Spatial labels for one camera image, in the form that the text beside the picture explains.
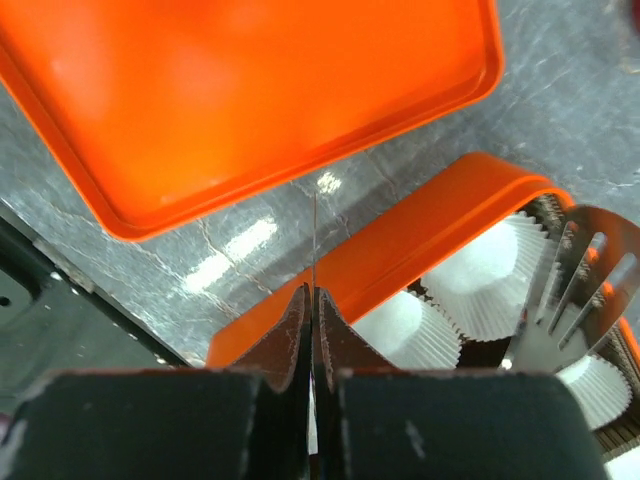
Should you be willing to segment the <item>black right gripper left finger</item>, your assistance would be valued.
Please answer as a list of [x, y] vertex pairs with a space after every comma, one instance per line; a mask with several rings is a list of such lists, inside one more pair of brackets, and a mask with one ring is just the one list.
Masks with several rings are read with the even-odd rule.
[[65, 371], [1, 442], [5, 479], [305, 479], [311, 294], [224, 369]]

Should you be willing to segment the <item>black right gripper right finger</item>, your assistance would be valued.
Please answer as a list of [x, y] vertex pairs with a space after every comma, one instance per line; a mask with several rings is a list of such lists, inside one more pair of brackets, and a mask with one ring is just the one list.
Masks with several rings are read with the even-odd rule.
[[400, 370], [314, 292], [324, 479], [603, 479], [569, 390], [543, 373]]

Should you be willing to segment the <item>metal serving tongs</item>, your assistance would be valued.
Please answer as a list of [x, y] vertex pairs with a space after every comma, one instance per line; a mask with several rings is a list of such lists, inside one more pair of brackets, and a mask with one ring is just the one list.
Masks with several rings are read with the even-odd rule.
[[514, 334], [475, 341], [458, 331], [466, 348], [504, 342], [500, 367], [557, 373], [592, 356], [639, 289], [639, 230], [601, 208], [579, 205], [543, 225], [547, 244], [532, 275]]

